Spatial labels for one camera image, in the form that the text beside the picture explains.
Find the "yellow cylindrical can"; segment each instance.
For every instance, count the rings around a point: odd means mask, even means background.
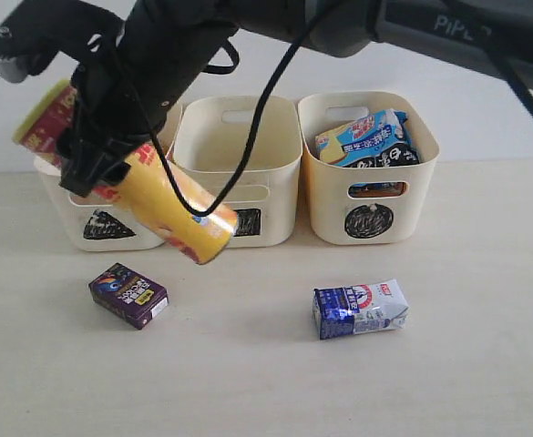
[[[61,81],[41,100],[15,132],[13,140],[57,168],[57,139],[71,126],[76,90]],[[129,211],[135,219],[198,264],[217,257],[236,232],[238,215],[220,205],[206,218],[192,216],[179,202],[157,150],[144,144],[127,158],[130,171],[115,187],[94,192],[106,202]],[[205,188],[169,162],[183,197],[195,209],[205,210],[214,201]]]

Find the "white wall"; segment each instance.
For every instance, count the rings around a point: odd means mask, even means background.
[[[17,3],[0,0],[0,21]],[[92,3],[126,16],[134,1]],[[226,77],[200,77],[184,101],[215,95],[219,86],[226,94],[261,92],[286,45],[245,32],[233,42],[242,57],[238,71]],[[71,60],[60,56],[41,77],[24,84],[13,86],[0,79],[0,171],[32,169],[31,154],[13,145],[11,134],[47,89],[69,76],[73,67]],[[297,98],[350,89],[388,90],[408,98],[440,141],[443,160],[533,157],[533,121],[504,83],[396,47],[368,46],[346,60],[303,50],[276,94]]]

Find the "white plastic basket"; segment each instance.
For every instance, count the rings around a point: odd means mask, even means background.
[[[421,164],[397,168],[339,168],[320,161],[315,137],[354,121],[332,117],[347,108],[368,113],[393,108],[405,111],[405,123]],[[415,109],[400,96],[385,92],[343,92],[306,97],[298,106],[304,137],[303,175],[311,224],[319,238],[337,245],[395,243],[411,237],[420,219],[440,149]],[[357,184],[404,183],[397,197],[352,198]]]
[[[177,134],[183,107],[174,106],[159,141],[168,152]],[[59,186],[60,171],[37,157],[36,170],[54,204],[71,242],[84,251],[124,251],[153,249],[164,240],[139,224],[132,214],[110,205],[96,195],[81,198]]]
[[[217,195],[238,166],[257,97],[209,97],[185,110],[175,164]],[[240,217],[230,248],[269,247],[289,238],[296,221],[302,134],[296,106],[271,97],[250,163],[225,204]]]

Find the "black cable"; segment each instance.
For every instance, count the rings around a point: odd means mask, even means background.
[[[441,0],[441,2],[446,5],[452,14],[457,15],[464,22],[471,34],[475,36],[480,48],[487,54],[493,66],[495,66],[521,104],[533,117],[533,95],[516,73],[515,69],[503,56],[501,48],[493,40],[494,37],[489,37],[485,33],[482,23],[479,23],[479,20],[472,14],[473,10],[471,7],[460,0]]]
[[[248,135],[248,141],[246,142],[246,148],[244,149],[244,152],[242,154],[240,164],[235,169],[233,175],[231,176],[230,180],[225,185],[221,193],[215,198],[211,206],[207,208],[205,211],[200,211],[200,210],[195,209],[183,197],[183,194],[181,193],[179,185],[177,181],[175,180],[175,177],[173,176],[173,172],[169,166],[169,163],[165,159],[162,147],[159,143],[159,139],[157,138],[157,135],[155,134],[155,131],[152,128],[152,125],[150,124],[149,117],[147,116],[147,111],[145,110],[142,102],[140,101],[138,91],[132,84],[132,81],[128,78],[127,73],[124,71],[124,68],[117,57],[115,47],[114,46],[111,47],[111,51],[114,55],[114,61],[117,65],[118,71],[123,76],[126,82],[126,85],[130,88],[129,90],[130,93],[132,94],[133,98],[137,102],[138,109],[141,115],[143,116],[143,121],[145,122],[147,131],[150,134],[150,139],[153,143],[153,146],[157,150],[157,153],[159,154],[159,159],[161,161],[161,164],[163,165],[163,168],[165,169],[165,172],[167,173],[167,177],[169,178],[169,182],[171,186],[173,187],[173,190],[175,191],[175,195],[177,196],[177,199],[179,200],[181,205],[183,205],[183,207],[190,214],[197,216],[197,217],[207,217],[210,214],[212,214],[220,206],[221,202],[223,202],[223,200],[230,194],[231,190],[238,183],[238,180],[240,180],[241,175],[243,174],[244,170],[248,166],[248,163],[250,162],[251,152],[253,151],[254,144],[256,143],[256,137],[258,136],[258,129],[260,127],[261,118],[264,113],[264,109],[266,108],[266,104],[268,103],[268,99],[270,98],[272,91],[274,90],[279,80],[281,79],[282,74],[284,73],[288,65],[291,63],[296,53],[302,47],[302,43],[306,40],[306,38],[309,37],[311,32],[314,30],[314,28],[318,26],[319,23],[321,23],[321,21],[323,21],[326,16],[328,16],[338,6],[342,5],[346,1],[348,0],[337,0],[335,2],[330,3],[325,8],[321,9],[313,17],[313,19],[307,24],[307,26],[303,29],[303,31],[298,36],[296,36],[296,38],[292,41],[290,47],[286,51],[286,54],[282,58],[280,64],[276,67],[276,70],[274,70],[274,74],[268,81],[268,84],[266,85],[266,87],[264,88],[264,91],[262,92],[260,96],[260,99],[258,101],[258,104],[254,112],[253,120],[251,122],[250,133]]]

